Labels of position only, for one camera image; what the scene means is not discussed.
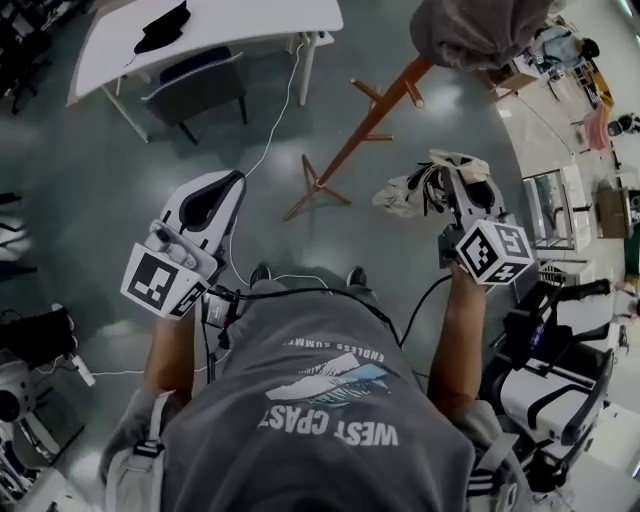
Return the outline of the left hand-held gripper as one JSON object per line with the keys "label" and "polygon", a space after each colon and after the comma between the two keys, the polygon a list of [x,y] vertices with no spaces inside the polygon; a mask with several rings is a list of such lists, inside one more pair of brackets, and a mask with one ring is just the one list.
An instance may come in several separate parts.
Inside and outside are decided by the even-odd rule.
{"label": "left hand-held gripper", "polygon": [[161,220],[133,247],[121,293],[161,318],[180,319],[214,285],[219,255],[246,192],[238,170],[206,173],[170,196]]}

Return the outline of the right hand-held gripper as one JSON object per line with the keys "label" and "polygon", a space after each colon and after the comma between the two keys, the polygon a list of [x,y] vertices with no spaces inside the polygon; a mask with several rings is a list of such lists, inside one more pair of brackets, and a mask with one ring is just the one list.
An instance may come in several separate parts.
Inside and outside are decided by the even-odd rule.
{"label": "right hand-held gripper", "polygon": [[438,236],[440,267],[456,260],[477,284],[514,282],[534,257],[526,232],[506,210],[494,180],[466,185],[461,173],[449,167],[441,169],[441,178],[455,222]]}

